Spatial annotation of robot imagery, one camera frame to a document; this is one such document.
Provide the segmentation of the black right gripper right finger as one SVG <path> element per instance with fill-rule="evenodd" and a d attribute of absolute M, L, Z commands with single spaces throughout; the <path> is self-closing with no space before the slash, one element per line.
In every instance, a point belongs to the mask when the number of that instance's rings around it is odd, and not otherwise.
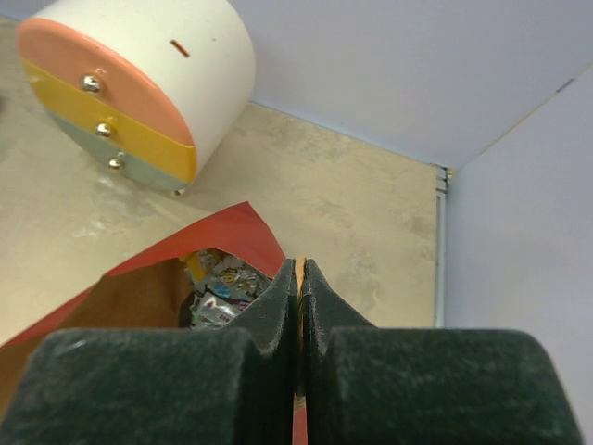
<path fill-rule="evenodd" d="M 380 328 L 303 267 L 311 444 L 579 444 L 553 361 L 516 330 Z"/>

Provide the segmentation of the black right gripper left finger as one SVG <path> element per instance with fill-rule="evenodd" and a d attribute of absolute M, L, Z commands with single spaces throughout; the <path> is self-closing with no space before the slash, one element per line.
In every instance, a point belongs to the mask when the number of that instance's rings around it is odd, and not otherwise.
<path fill-rule="evenodd" d="M 56 331 L 30 358 L 5 444 L 288 444 L 297 352 L 286 261 L 218 329 Z"/>

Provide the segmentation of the red brown paper bag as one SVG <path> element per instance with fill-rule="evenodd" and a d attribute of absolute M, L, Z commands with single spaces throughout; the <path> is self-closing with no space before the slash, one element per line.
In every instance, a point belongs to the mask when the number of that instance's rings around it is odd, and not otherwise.
<path fill-rule="evenodd" d="M 1 349 L 1 423 L 27 364 L 43 340 L 63 329 L 181 329 L 178 319 L 191 283 L 183 254 L 220 242 L 276 276 L 293 262 L 296 285 L 296 360 L 302 340 L 304 260 L 285 260 L 269 228 L 250 206 L 240 204 L 190 225 L 104 275 L 66 316 L 47 330 Z"/>

